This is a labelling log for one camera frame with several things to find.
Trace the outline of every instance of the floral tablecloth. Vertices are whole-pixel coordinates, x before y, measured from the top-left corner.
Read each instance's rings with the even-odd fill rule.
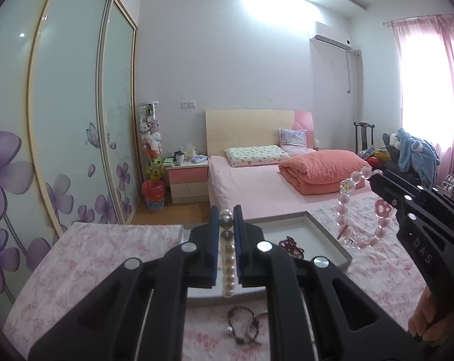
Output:
[[[376,196],[356,198],[349,204],[349,222],[359,234],[373,233]],[[337,200],[312,205],[309,212],[336,235]],[[396,239],[393,219],[389,232],[376,247],[349,249],[353,261],[346,274],[407,329],[425,282]],[[62,236],[26,283],[4,326],[4,333],[27,356],[33,343],[66,312],[129,257],[143,261],[162,257],[180,240],[181,226],[119,226],[74,224]],[[270,360],[268,323],[261,319],[260,344],[238,346],[226,335],[226,313],[232,305],[266,309],[266,300],[217,307],[188,308],[184,327],[184,361]],[[239,316],[242,332],[247,317]]]

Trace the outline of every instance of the pink beaded bracelet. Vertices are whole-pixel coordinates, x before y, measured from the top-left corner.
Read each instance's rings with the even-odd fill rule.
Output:
[[[339,234],[337,240],[344,238],[344,243],[347,247],[357,247],[363,250],[367,247],[374,247],[377,242],[384,237],[385,229],[389,226],[389,217],[392,213],[392,206],[379,198],[375,202],[375,214],[379,217],[379,224],[374,234],[369,238],[361,238],[355,232],[349,229],[349,222],[347,221],[347,204],[350,200],[350,195],[355,191],[356,186],[361,183],[362,179],[368,179],[373,174],[380,174],[381,170],[372,171],[370,167],[363,167],[360,171],[354,171],[350,174],[350,178],[343,180],[340,183],[340,197],[339,205],[337,206],[337,226]]]

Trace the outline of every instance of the wardrobe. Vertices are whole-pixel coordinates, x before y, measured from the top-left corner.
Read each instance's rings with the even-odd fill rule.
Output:
[[[135,33],[119,0],[0,8],[0,326],[72,223],[135,213]]]

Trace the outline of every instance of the nightstand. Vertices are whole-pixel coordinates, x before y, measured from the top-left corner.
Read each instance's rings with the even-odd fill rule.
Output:
[[[185,162],[165,169],[170,182],[173,203],[202,202],[209,200],[209,161]]]

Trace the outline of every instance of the human hand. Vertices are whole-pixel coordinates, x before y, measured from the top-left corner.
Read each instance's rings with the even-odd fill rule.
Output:
[[[446,317],[427,328],[434,320],[435,311],[434,297],[426,286],[408,324],[409,332],[412,336],[419,335],[423,341],[434,342],[435,345],[439,346],[444,343],[454,329],[454,311],[451,311]]]

